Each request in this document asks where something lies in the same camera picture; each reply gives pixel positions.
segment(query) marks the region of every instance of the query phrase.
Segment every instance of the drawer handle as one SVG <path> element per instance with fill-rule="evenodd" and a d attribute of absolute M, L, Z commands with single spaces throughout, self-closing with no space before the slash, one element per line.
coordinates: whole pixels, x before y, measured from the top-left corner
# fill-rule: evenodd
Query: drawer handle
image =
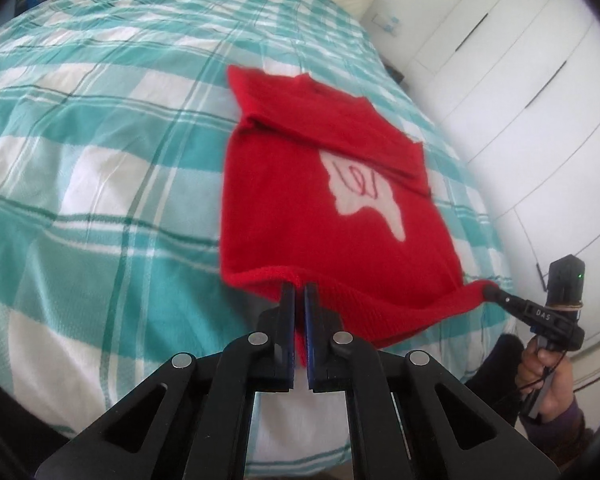
<path fill-rule="evenodd" d="M 460 47 L 464 45 L 464 42 L 465 42 L 466 40 L 468 40 L 468 39 L 469 39 L 469 36 L 471 36 L 471 35 L 472 35 L 472 34 L 475 32 L 475 29 L 476 29 L 476 28 L 478 28 L 478 27 L 480 27 L 480 24 L 481 24 L 481 23 L 482 23 L 484 20 L 486 20 L 486 19 L 487 19 L 487 16 L 488 16 L 488 15 L 489 15 L 489 13 L 487 12 L 487 13 L 486 13 L 486 14 L 485 14 L 485 15 L 482 17 L 482 19 L 481 19 L 481 20 L 480 20 L 478 23 L 476 23 L 476 24 L 475 24 L 475 27 L 474 27 L 474 28 L 472 28 L 472 29 L 471 29 L 471 31 L 470 31 L 470 32 L 469 32 L 469 33 L 466 35 L 466 38 L 464 38 L 464 40 L 462 40 L 462 41 L 461 41 L 461 43 L 460 43 L 460 44 L 459 44 L 459 45 L 456 47 L 456 52 L 457 52 L 458 50 L 460 50 Z"/>
<path fill-rule="evenodd" d="M 562 64 L 560 65 L 560 68 L 559 68 L 558 70 L 556 70 L 556 71 L 555 71 L 555 74 L 553 74 L 553 75 L 551 76 L 551 78 L 549 79 L 549 81 L 547 81 L 546 83 L 544 83 L 544 86 L 542 86 L 542 88 L 541 88 L 541 89 L 539 89 L 538 93 L 537 93 L 536 95 L 534 95 L 533 99 L 531 99 L 531 101 L 529 101 L 529 102 L 528 102 L 528 104 L 525 106 L 525 110 L 526 110 L 527 108 L 529 108 L 529 107 L 531 106 L 531 103 L 532 103 L 533 101 L 535 101 L 535 100 L 538 98 L 538 96 L 539 96 L 539 95 L 540 95 L 540 94 L 541 94 L 541 93 L 544 91 L 544 89 L 545 89 L 545 88 L 547 88 L 547 87 L 549 86 L 549 83 L 555 79 L 555 77 L 558 75 L 558 72 L 560 72 L 560 70 L 562 70 L 566 64 L 567 64 L 567 62 L 566 62 L 566 60 L 565 60 L 565 61 L 564 61 L 564 63 L 562 63 Z"/>

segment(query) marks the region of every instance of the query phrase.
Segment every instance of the teal and white checkered fabric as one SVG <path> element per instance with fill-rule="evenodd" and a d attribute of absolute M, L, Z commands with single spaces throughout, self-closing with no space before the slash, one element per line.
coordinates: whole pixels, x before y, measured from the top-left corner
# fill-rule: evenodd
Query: teal and white checkered fabric
<path fill-rule="evenodd" d="M 218 273 L 232 63 L 309 72 L 424 142 L 466 280 L 510 287 L 471 176 L 333 2 L 51 0 L 0 29 L 0 385 L 66 434 L 172 354 L 253 326 L 253 298 Z M 425 348 L 467 377 L 506 321 L 485 305 L 390 350 Z M 297 384 L 257 399 L 248 474 L 348 458 L 342 395 Z"/>

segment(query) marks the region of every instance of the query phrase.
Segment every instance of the silver rivet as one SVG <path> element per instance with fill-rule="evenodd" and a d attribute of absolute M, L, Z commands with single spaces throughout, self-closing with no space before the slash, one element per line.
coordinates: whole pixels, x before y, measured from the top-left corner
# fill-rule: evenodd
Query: silver rivet
<path fill-rule="evenodd" d="M 416 350 L 415 352 L 411 352 L 409 354 L 409 361 L 411 361 L 416 366 L 424 366 L 429 363 L 429 354 L 423 352 L 422 350 Z"/>
<path fill-rule="evenodd" d="M 339 345 L 348 345 L 353 341 L 353 336 L 349 332 L 344 332 L 344 330 L 340 330 L 333 334 L 333 340 Z"/>
<path fill-rule="evenodd" d="M 249 334 L 249 343 L 254 346 L 264 345 L 269 340 L 269 337 L 264 332 L 254 332 Z"/>
<path fill-rule="evenodd" d="M 176 354 L 171 358 L 171 364 L 174 368 L 186 368 L 192 363 L 189 354 Z"/>

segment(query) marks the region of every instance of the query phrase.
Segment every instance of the red garment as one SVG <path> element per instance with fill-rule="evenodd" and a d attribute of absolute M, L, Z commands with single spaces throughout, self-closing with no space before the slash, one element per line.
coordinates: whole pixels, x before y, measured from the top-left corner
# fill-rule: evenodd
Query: red garment
<path fill-rule="evenodd" d="M 482 303 L 462 284 L 424 154 L 365 98 L 231 66 L 222 278 L 271 300 L 316 282 L 346 330 L 382 347 Z"/>

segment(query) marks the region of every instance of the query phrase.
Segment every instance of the person's arm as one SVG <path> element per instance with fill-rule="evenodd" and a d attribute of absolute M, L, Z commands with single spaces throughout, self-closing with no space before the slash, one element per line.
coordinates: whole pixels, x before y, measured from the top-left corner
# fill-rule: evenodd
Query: person's arm
<path fill-rule="evenodd" d="M 518 366 L 516 384 L 518 387 L 537 381 L 544 367 L 553 367 L 560 359 L 560 352 L 541 349 L 536 355 L 536 339 L 533 338 Z M 523 394 L 542 388 L 540 381 L 524 388 Z M 573 395 L 573 367 L 568 357 L 564 357 L 555 369 L 551 389 L 547 392 L 539 410 L 539 420 L 520 416 L 526 434 L 538 449 L 545 453 L 560 468 L 567 467 L 581 455 L 589 444 L 593 432 L 585 426 L 584 415 Z"/>

